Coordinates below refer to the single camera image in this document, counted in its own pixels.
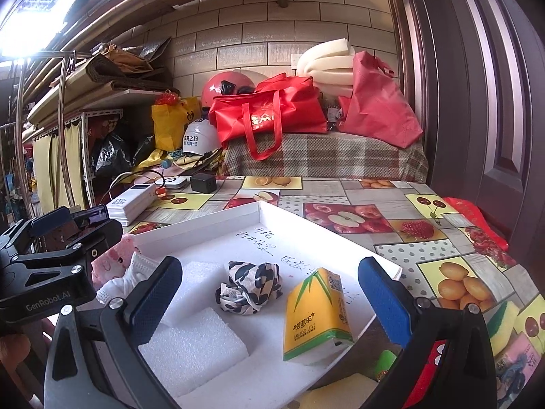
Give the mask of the person's left hand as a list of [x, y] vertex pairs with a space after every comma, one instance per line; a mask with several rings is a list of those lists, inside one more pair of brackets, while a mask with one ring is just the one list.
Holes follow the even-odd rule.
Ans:
[[9, 374], [16, 372], [29, 353], [30, 340], [25, 334], [9, 334], [0, 340], [1, 363]]

